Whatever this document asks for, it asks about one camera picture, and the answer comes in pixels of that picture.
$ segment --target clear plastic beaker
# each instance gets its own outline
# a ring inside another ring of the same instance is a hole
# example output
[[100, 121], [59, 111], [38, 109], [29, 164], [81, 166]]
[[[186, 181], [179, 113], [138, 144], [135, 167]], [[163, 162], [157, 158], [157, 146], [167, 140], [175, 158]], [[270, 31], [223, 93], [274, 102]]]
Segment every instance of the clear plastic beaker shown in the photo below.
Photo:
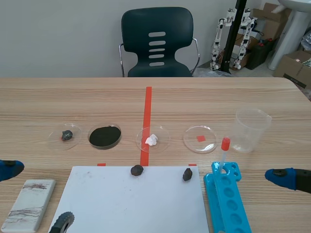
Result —
[[235, 123], [229, 137], [231, 147], [239, 152], [251, 152], [264, 131], [269, 128], [272, 117], [256, 108], [242, 108], [237, 111]]

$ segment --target chair backrest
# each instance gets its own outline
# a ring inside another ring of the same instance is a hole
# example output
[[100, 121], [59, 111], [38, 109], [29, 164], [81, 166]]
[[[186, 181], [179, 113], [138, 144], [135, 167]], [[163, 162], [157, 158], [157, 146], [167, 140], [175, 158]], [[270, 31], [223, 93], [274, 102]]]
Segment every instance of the chair backrest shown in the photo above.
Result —
[[[124, 49], [136, 53], [138, 63], [175, 61], [175, 52], [189, 46], [193, 38], [192, 15], [182, 7], [130, 10], [124, 13], [121, 27]], [[159, 54], [164, 57], [149, 58]]]

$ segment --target white wall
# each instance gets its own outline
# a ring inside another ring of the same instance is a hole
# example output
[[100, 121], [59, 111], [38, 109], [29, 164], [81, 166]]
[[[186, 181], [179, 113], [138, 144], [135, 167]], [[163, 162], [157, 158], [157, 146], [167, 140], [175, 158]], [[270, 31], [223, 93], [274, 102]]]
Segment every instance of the white wall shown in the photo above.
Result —
[[[130, 9], [181, 6], [194, 19], [201, 64], [210, 60], [218, 19], [235, 0], [2, 0], [0, 77], [118, 77], [121, 17]], [[248, 0], [250, 8], [260, 7]], [[225, 43], [228, 29], [224, 33]], [[193, 68], [194, 44], [176, 53]], [[125, 54], [126, 70], [136, 55]]]

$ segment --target black soil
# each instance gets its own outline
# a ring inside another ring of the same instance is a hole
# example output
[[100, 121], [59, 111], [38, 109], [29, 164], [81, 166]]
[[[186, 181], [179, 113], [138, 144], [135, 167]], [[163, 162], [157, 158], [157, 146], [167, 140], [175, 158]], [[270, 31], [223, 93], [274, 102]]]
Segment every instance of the black soil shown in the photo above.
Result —
[[188, 181], [191, 179], [191, 177], [192, 177], [192, 171], [190, 168], [187, 168], [183, 174], [183, 179], [184, 181]]
[[133, 176], [140, 176], [143, 170], [144, 168], [141, 165], [135, 165], [134, 167], [131, 168], [131, 174]]
[[114, 144], [121, 136], [121, 131], [115, 126], [106, 126], [94, 130], [89, 142], [97, 147], [107, 147]]

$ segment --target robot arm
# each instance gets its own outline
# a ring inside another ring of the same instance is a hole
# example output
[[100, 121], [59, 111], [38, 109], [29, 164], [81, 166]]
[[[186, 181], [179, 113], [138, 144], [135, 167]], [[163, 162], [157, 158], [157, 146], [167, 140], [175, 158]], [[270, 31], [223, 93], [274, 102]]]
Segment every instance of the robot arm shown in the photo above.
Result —
[[[221, 18], [218, 23], [217, 31], [216, 31], [216, 37], [215, 41], [213, 43], [213, 50], [212, 50], [212, 58], [210, 62], [210, 69], [211, 70], [218, 70], [218, 65], [216, 65], [216, 61], [219, 55], [219, 49], [220, 49], [220, 39], [222, 35], [223, 27], [230, 27], [232, 25], [232, 22], [235, 19], [237, 9], [229, 9], [227, 12], [226, 18]], [[250, 9], [247, 8], [244, 10], [242, 20], [241, 20], [241, 26], [246, 26], [245, 34], [243, 35], [243, 40], [240, 45], [240, 51], [238, 58], [234, 62], [234, 67], [237, 69], [241, 69], [241, 60], [246, 54], [246, 48], [249, 43], [250, 39], [250, 33], [252, 31], [252, 28], [254, 27], [255, 20], [253, 18], [250, 18]]]
[[251, 31], [254, 27], [254, 24], [255, 24], [255, 20], [253, 18], [250, 18], [249, 15], [250, 15], [250, 9], [245, 9], [243, 17], [242, 17], [242, 21], [241, 21], [241, 26], [246, 26], [246, 30], [245, 30], [245, 33], [243, 36], [243, 40], [240, 44], [240, 51], [238, 54], [238, 58], [234, 62], [234, 67], [237, 69], [241, 69], [240, 63], [246, 54], [246, 48], [247, 48], [248, 43], [249, 43], [250, 33], [251, 33]]
[[230, 27], [232, 25], [232, 22], [235, 19], [235, 15], [237, 13], [237, 9], [229, 9], [227, 12], [226, 18], [221, 18], [218, 23], [217, 31], [215, 40], [213, 43], [213, 50], [212, 50], [212, 58], [210, 62], [210, 69], [211, 70], [218, 70], [218, 65], [216, 65], [216, 61], [219, 55], [219, 49], [220, 49], [220, 40], [222, 36], [222, 31], [224, 27]]

